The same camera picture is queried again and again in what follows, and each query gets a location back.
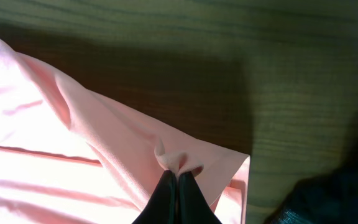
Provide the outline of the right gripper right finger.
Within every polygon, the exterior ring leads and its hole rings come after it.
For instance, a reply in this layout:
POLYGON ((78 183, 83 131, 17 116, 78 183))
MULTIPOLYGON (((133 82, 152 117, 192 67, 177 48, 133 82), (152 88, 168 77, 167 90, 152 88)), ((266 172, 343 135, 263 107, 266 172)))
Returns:
POLYGON ((191 172, 183 173, 178 179, 178 199, 181 224, 221 224, 191 172))

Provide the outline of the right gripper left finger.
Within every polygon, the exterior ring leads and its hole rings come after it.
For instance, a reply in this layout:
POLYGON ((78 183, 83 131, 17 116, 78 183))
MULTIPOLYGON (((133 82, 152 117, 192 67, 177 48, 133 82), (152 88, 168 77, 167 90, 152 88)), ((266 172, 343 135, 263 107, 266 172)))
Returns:
POLYGON ((176 219, 177 179, 175 174, 166 170, 147 205, 133 224, 174 224, 176 219))

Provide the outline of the coral pink t-shirt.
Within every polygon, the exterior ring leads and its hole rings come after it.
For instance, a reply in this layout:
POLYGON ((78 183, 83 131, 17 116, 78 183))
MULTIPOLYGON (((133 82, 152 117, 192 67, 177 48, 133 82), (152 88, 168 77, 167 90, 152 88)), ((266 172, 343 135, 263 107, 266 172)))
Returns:
POLYGON ((0 40, 0 223, 131 223, 164 172, 244 223, 250 157, 86 89, 0 40))

